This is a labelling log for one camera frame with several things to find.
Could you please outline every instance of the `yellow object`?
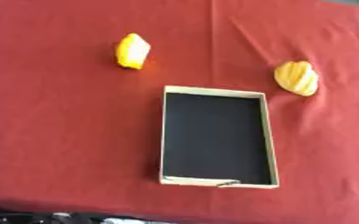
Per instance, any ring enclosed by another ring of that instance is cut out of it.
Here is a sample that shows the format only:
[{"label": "yellow object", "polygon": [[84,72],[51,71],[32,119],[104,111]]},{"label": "yellow object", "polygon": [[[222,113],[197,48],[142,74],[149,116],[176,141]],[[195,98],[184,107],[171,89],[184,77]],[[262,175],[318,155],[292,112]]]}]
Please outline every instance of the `yellow object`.
[{"label": "yellow object", "polygon": [[319,75],[309,62],[288,62],[275,69],[275,80],[285,90],[309,96],[317,90]]},{"label": "yellow object", "polygon": [[136,33],[131,33],[119,43],[116,49],[118,64],[122,67],[142,69],[151,46]]}]

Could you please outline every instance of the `open box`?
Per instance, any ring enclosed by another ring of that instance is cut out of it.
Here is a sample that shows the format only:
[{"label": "open box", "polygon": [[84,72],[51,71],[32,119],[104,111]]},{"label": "open box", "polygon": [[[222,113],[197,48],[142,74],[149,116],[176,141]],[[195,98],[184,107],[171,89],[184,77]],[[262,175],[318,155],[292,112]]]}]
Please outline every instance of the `open box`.
[{"label": "open box", "polygon": [[265,95],[165,87],[160,183],[278,187]]}]

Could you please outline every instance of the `cardboard box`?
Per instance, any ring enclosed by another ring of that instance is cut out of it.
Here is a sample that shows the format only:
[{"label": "cardboard box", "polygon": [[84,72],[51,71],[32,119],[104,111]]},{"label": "cardboard box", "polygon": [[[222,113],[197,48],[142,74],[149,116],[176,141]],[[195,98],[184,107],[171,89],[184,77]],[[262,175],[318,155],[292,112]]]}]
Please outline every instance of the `cardboard box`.
[{"label": "cardboard box", "polygon": [[263,93],[165,87],[160,183],[278,187]]}]

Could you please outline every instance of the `red fabric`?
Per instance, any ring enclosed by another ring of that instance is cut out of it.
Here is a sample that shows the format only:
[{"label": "red fabric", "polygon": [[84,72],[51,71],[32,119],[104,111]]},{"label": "red fabric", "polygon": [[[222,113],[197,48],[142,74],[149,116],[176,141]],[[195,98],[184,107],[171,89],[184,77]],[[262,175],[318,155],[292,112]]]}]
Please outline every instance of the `red fabric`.
[{"label": "red fabric", "polygon": [[[113,42],[151,43],[144,70]],[[309,60],[320,89],[273,68]],[[265,92],[281,186],[160,185],[164,85]],[[0,0],[0,205],[226,223],[359,223],[359,8],[323,1]]]}]

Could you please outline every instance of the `table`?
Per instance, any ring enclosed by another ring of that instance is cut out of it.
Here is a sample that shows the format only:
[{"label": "table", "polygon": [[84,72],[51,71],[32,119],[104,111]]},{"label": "table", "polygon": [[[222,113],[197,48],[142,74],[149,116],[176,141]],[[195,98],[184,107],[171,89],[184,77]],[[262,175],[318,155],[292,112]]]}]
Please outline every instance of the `table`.
[{"label": "table", "polygon": [[[141,71],[113,45],[152,46]],[[273,68],[309,60],[320,89]],[[265,92],[279,189],[160,185],[164,85]],[[0,0],[0,206],[215,223],[359,223],[359,7]]]}]

